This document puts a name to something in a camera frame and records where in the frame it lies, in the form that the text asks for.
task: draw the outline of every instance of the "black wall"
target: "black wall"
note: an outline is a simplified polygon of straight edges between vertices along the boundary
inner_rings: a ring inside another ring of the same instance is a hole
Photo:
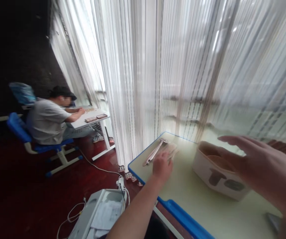
[[[47,34],[48,0],[0,1],[0,116],[22,112],[10,82],[31,85],[42,98],[56,85],[67,86]]]

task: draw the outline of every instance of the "metal tool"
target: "metal tool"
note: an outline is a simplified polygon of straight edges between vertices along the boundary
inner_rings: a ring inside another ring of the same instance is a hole
[[[147,160],[143,163],[143,166],[148,165],[148,164],[153,160],[153,158],[155,157],[157,151],[160,149],[160,147],[161,147],[161,145],[162,145],[163,142],[164,142],[164,143],[168,143],[167,139],[160,138],[160,140],[161,140],[160,144],[156,147],[156,149],[154,149],[154,150],[152,151],[152,153],[149,155],[149,157],[147,158]]]

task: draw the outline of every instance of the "chair leg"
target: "chair leg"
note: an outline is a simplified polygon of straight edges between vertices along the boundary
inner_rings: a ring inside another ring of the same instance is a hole
[[[78,160],[80,160],[80,159],[83,158],[83,156],[80,155],[80,156],[78,156],[77,158],[72,159],[71,161],[68,162],[68,161],[67,161],[67,158],[66,158],[66,156],[65,156],[65,154],[68,154],[68,153],[70,153],[70,152],[72,152],[72,151],[75,151],[75,148],[70,149],[70,150],[67,150],[67,151],[63,151],[63,150],[62,150],[62,151],[57,152],[57,157],[60,159],[62,165],[59,166],[59,167],[57,167],[56,169],[50,171],[50,172],[47,172],[47,173],[46,173],[46,176],[47,176],[47,177],[51,177],[51,176],[52,176],[53,174],[55,174],[56,172],[58,172],[58,171],[60,171],[60,170],[62,170],[62,169],[64,169],[64,168],[66,168],[67,166],[69,166],[69,165],[71,165],[71,164],[75,163],[76,161],[78,161]]]
[[[67,155],[67,154],[69,154],[69,153],[71,153],[71,152],[73,152],[73,151],[76,151],[76,150],[78,150],[78,149],[79,149],[78,147],[74,147],[74,148],[69,149],[69,150],[64,150],[64,149],[62,149],[62,151],[64,151],[64,155]],[[50,157],[50,158],[49,158],[49,161],[53,161],[53,160],[55,160],[55,159],[57,159],[57,158],[59,158],[59,156],[56,154],[56,155]]]

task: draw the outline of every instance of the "blue chair seat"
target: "blue chair seat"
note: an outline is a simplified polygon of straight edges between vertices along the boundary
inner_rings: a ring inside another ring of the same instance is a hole
[[[36,144],[34,147],[34,150],[38,153],[44,153],[48,152],[50,150],[60,151],[61,146],[73,143],[73,139],[67,139],[61,142],[61,144],[53,144],[53,145],[42,145],[42,144]]]

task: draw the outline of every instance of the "power strip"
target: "power strip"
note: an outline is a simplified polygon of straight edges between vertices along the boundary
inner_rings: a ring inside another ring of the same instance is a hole
[[[116,181],[116,185],[119,190],[124,191],[124,178],[119,177],[119,179]]]

